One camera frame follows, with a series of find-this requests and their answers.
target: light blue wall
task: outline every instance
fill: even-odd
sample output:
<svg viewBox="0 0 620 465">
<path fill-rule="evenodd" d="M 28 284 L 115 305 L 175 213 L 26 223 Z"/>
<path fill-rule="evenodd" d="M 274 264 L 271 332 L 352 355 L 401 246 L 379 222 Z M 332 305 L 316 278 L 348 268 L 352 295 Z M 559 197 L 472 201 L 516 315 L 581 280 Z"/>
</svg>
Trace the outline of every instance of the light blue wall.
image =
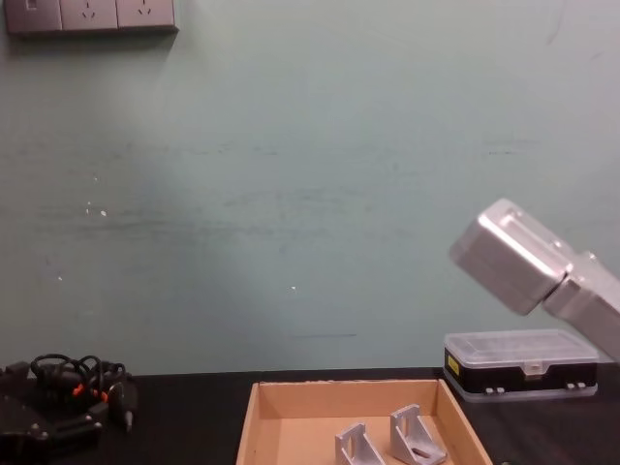
<svg viewBox="0 0 620 465">
<path fill-rule="evenodd" d="M 0 364 L 438 365 L 557 326 L 447 258 L 502 196 L 620 270 L 617 1 L 178 3 L 175 39 L 0 38 Z"/>
</svg>

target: cable plug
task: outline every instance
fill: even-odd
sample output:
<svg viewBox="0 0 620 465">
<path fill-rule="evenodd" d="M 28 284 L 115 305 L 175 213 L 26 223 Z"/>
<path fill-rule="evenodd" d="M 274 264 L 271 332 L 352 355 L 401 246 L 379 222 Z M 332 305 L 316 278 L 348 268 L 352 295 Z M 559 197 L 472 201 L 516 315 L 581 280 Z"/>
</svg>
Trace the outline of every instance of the cable plug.
<svg viewBox="0 0 620 465">
<path fill-rule="evenodd" d="M 138 387 L 131 375 L 109 388 L 108 405 L 112 421 L 122 424 L 130 432 L 138 411 Z"/>
</svg>

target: outlet panel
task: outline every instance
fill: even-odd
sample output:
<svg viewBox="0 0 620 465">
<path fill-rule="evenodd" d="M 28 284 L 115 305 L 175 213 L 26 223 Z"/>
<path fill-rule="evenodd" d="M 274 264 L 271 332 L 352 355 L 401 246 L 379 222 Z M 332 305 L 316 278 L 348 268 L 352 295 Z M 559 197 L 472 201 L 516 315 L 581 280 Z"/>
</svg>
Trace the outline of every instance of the outlet panel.
<svg viewBox="0 0 620 465">
<path fill-rule="evenodd" d="M 60 0 L 60 13 L 64 31 L 118 29 L 116 0 Z"/>
<path fill-rule="evenodd" d="M 62 30 L 58 0 L 5 0 L 9 34 L 33 34 Z"/>
<path fill-rule="evenodd" d="M 4 9 L 18 36 L 178 30 L 174 0 L 4 0 Z"/>
<path fill-rule="evenodd" d="M 118 27 L 174 27 L 174 5 L 171 0 L 116 0 Z"/>
</svg>

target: metal bracket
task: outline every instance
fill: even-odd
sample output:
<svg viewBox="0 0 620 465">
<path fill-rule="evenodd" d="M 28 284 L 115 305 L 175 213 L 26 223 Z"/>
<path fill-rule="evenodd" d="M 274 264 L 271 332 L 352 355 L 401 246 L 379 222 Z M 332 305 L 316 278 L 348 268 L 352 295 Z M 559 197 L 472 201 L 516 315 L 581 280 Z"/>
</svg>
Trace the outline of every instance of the metal bracket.
<svg viewBox="0 0 620 465">
<path fill-rule="evenodd" d="M 437 465 L 448 456 L 435 444 L 412 404 L 389 416 L 391 454 L 409 465 Z"/>
<path fill-rule="evenodd" d="M 370 443 L 364 423 L 336 434 L 336 465 L 386 465 Z"/>
</svg>

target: yellow label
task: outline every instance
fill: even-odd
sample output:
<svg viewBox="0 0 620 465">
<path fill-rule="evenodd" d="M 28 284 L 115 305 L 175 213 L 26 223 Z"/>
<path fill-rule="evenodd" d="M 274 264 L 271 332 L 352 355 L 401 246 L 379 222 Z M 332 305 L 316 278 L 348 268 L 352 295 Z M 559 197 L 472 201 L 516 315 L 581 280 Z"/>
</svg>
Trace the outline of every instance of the yellow label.
<svg viewBox="0 0 620 465">
<path fill-rule="evenodd" d="M 458 376 L 460 367 L 458 366 L 458 363 L 456 362 L 456 360 L 452 358 L 451 356 L 448 356 L 448 366 L 452 369 L 454 374 Z"/>
</svg>

